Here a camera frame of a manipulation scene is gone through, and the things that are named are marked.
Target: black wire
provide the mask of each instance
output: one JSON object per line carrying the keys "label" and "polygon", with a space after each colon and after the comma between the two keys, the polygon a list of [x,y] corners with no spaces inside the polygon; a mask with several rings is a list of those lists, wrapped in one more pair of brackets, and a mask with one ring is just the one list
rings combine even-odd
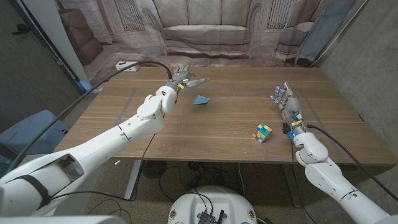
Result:
{"label": "black wire", "polygon": [[164,171],[164,173],[163,173],[163,174],[159,177],[159,179],[158,179],[159,188],[160,188],[160,190],[162,191],[162,193],[163,193],[172,203],[174,203],[174,201],[173,201],[173,200],[166,194],[166,192],[163,190],[162,184],[160,183],[160,180],[161,180],[161,178],[163,177],[163,175],[166,173],[166,171],[168,171],[168,170],[171,169],[171,168],[177,168],[177,169],[178,169],[178,173],[180,174],[180,181],[181,181],[181,184],[183,185],[183,187],[185,188],[185,190],[187,190],[187,188],[185,187],[184,183],[182,182],[181,170],[180,170],[179,167],[171,166],[171,167],[168,167],[168,168]]}
{"label": "black wire", "polygon": [[109,195],[109,194],[106,194],[106,193],[96,192],[96,191],[92,191],[92,190],[83,190],[83,191],[79,191],[79,192],[69,192],[69,193],[66,193],[66,194],[61,194],[61,195],[54,196],[54,197],[51,198],[51,200],[54,200],[54,199],[57,199],[57,198],[60,198],[60,197],[64,197],[64,196],[68,196],[68,195],[72,195],[72,194],[82,194],[82,193],[91,193],[91,194],[104,195],[104,196],[108,196],[108,197],[112,197],[112,198],[117,198],[117,199],[120,199],[120,200],[123,200],[123,201],[126,201],[126,202],[135,201],[135,199],[134,200],[129,200],[129,199],[125,199],[125,198],[122,198],[122,197],[119,197],[119,196]]}
{"label": "black wire", "polygon": [[199,195],[199,197],[200,197],[200,199],[201,199],[201,201],[205,204],[205,213],[207,213],[207,206],[206,206],[206,202],[204,201],[204,199],[201,197],[201,195],[199,194],[199,192],[198,192],[198,190],[197,190],[197,188],[196,187],[194,187],[194,189],[195,189],[195,191],[198,193],[198,195]]}
{"label": "black wire", "polygon": [[122,209],[122,208],[120,207],[120,204],[119,204],[117,201],[115,201],[115,200],[113,200],[113,199],[106,199],[106,200],[103,200],[101,203],[95,205],[94,208],[92,208],[92,209],[87,213],[87,215],[89,215],[96,207],[100,206],[102,203],[107,202],[107,201],[113,201],[113,202],[115,202],[115,203],[118,205],[119,209]]}
{"label": "black wire", "polygon": [[109,213],[108,215],[110,215],[110,214],[112,214],[112,213],[114,213],[114,212],[117,212],[117,211],[120,211],[120,213],[121,213],[122,211],[125,211],[125,212],[127,213],[127,215],[129,216],[130,224],[132,224],[131,215],[130,215],[130,213],[129,213],[126,209],[120,208],[120,209],[117,209],[117,210],[115,210],[115,211]]}
{"label": "black wire", "polygon": [[331,140],[333,140],[337,145],[339,145],[344,151],[346,151],[346,153],[362,168],[363,171],[365,171],[365,173],[367,173],[368,176],[370,176],[370,178],[372,178],[383,190],[385,190],[387,192],[387,194],[389,194],[395,201],[398,202],[398,197],[396,195],[394,195],[386,186],[384,186],[384,184],[382,184],[379,180],[377,180],[375,178],[375,176],[373,176],[368,170],[365,169],[365,167],[362,165],[362,163],[360,163],[357,158],[354,157],[354,155],[352,155],[352,153],[349,152],[349,150],[347,148],[345,148],[340,142],[338,142],[335,138],[333,138],[330,134],[328,134],[326,131],[308,124],[307,125],[308,128],[315,128],[316,130],[322,132],[324,135],[328,136]]}
{"label": "black wire", "polygon": [[[235,181],[236,190],[237,190],[241,195],[243,195],[243,190],[242,190],[242,188],[241,188],[242,185],[241,185],[241,183],[240,183],[239,176],[238,176],[238,174],[237,174],[236,172],[233,172],[233,171],[230,171],[230,170],[219,169],[219,168],[213,168],[213,167],[206,167],[205,170],[204,170],[204,172],[219,172],[219,173],[221,174],[221,176],[222,176],[222,172],[224,172],[231,180]],[[230,173],[231,173],[231,174],[234,174],[234,175],[236,176],[236,178],[231,177],[231,176],[230,176]],[[206,177],[206,179],[207,179],[207,181],[208,181],[208,184],[209,184],[209,183],[212,184],[212,182],[211,182],[207,177]]]}
{"label": "black wire", "polygon": [[293,166],[294,177],[295,177],[296,184],[297,184],[296,187],[297,187],[298,197],[299,197],[299,199],[300,199],[301,204],[303,205],[303,208],[304,208],[305,213],[308,215],[308,217],[310,217],[310,219],[311,219],[315,224],[317,224],[316,221],[311,217],[311,215],[309,214],[309,212],[307,211],[307,209],[305,208],[305,206],[304,206],[304,204],[303,204],[303,200],[302,200],[302,198],[301,198],[301,193],[300,193],[299,180],[298,180],[297,174],[296,174],[296,167],[294,166],[294,150],[293,150],[293,143],[292,143],[292,141],[290,141],[290,145],[292,146],[292,162],[293,162],[292,166]]}
{"label": "black wire", "polygon": [[210,205],[211,205],[211,212],[210,212],[210,215],[213,214],[213,203],[211,202],[211,200],[210,200],[206,195],[199,194],[199,193],[195,193],[195,192],[187,192],[187,193],[185,193],[185,194],[183,194],[183,195],[186,195],[186,194],[196,194],[196,195],[204,196],[205,198],[207,198],[207,200],[209,200]]}
{"label": "black wire", "polygon": [[46,127],[44,127],[43,130],[41,130],[41,132],[39,134],[37,134],[35,136],[35,138],[33,138],[30,143],[28,143],[28,145],[25,146],[25,148],[23,148],[23,150],[20,151],[20,153],[18,153],[17,157],[14,159],[14,161],[11,163],[11,165],[8,167],[7,173],[9,173],[10,171],[12,171],[13,169],[15,169],[23,160],[23,157],[25,155],[25,153],[28,151],[28,149],[48,130],[50,129],[53,124],[55,124],[55,122],[57,122],[63,115],[65,115],[67,112],[69,112],[70,110],[74,109],[74,107],[82,100],[84,99],[84,97],[86,97],[88,94],[90,94],[93,90],[95,90],[97,87],[99,87],[101,84],[103,84],[104,82],[109,81],[112,77],[114,77],[115,75],[125,71],[126,69],[129,69],[133,66],[136,65],[143,65],[143,64],[154,64],[154,65],[160,65],[164,68],[166,68],[167,70],[167,75],[169,80],[172,79],[172,74],[169,70],[169,68],[167,68],[167,66],[165,66],[162,63],[159,62],[153,62],[153,61],[142,61],[142,62],[137,62],[137,63],[133,63],[131,65],[128,65],[120,70],[118,70],[117,72],[113,73],[112,75],[108,76],[107,78],[105,78],[104,80],[100,81],[98,84],[96,84],[95,86],[93,86],[91,89],[89,89],[87,92],[85,92],[83,95],[81,95],[77,100],[75,100],[71,105],[69,105],[65,110],[63,110],[56,118],[54,118]]}

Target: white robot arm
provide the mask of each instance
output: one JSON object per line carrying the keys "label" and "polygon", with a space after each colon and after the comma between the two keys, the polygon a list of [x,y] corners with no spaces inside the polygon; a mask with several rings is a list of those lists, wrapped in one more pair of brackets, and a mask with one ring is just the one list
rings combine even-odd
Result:
{"label": "white robot arm", "polygon": [[171,114],[181,86],[195,76],[189,67],[146,97],[137,114],[89,141],[30,161],[0,179],[0,216],[40,216],[57,207],[101,164],[133,141],[164,128],[164,114]]}
{"label": "white robot arm", "polygon": [[371,224],[389,217],[342,175],[340,168],[328,157],[328,149],[308,132],[301,107],[287,82],[284,87],[277,86],[276,97],[271,96],[271,99],[282,110],[282,117],[290,126],[288,138],[301,148],[296,152],[296,158],[305,167],[305,175],[311,184],[335,199],[356,223]]}

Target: gray wall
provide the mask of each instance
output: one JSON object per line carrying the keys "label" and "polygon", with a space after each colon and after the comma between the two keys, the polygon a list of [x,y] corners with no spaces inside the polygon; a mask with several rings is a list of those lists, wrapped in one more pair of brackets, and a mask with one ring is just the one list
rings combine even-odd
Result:
{"label": "gray wall", "polygon": [[[353,108],[398,156],[398,2],[369,0],[338,41],[316,64]],[[372,168],[373,174],[398,195],[398,167]],[[390,214],[397,202],[359,169],[348,180]],[[352,223],[329,198],[308,205],[316,220]]]}
{"label": "gray wall", "polygon": [[0,1],[0,133],[44,109],[58,115],[80,94],[32,31],[12,35],[25,22]]}
{"label": "gray wall", "polygon": [[397,1],[369,0],[315,64],[390,150],[398,147],[397,21]]}

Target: wooden table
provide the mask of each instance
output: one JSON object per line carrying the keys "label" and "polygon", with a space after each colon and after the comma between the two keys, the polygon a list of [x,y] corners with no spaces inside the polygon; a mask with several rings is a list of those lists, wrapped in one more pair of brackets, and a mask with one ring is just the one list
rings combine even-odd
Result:
{"label": "wooden table", "polygon": [[[318,68],[202,68],[197,78],[211,81],[178,94],[174,113],[165,116],[165,128],[153,138],[142,138],[116,157],[173,161],[291,163],[292,148],[282,133],[277,105],[269,99],[275,86],[289,82],[307,124],[313,124],[346,146],[365,165],[389,166],[396,158],[358,116]],[[81,144],[136,113],[144,98],[165,84],[163,68],[141,67],[137,73],[112,78],[71,128],[56,151]],[[198,96],[207,105],[194,105]],[[265,123],[272,136],[260,144],[254,128]],[[354,161],[331,141],[313,130],[338,164]]]}

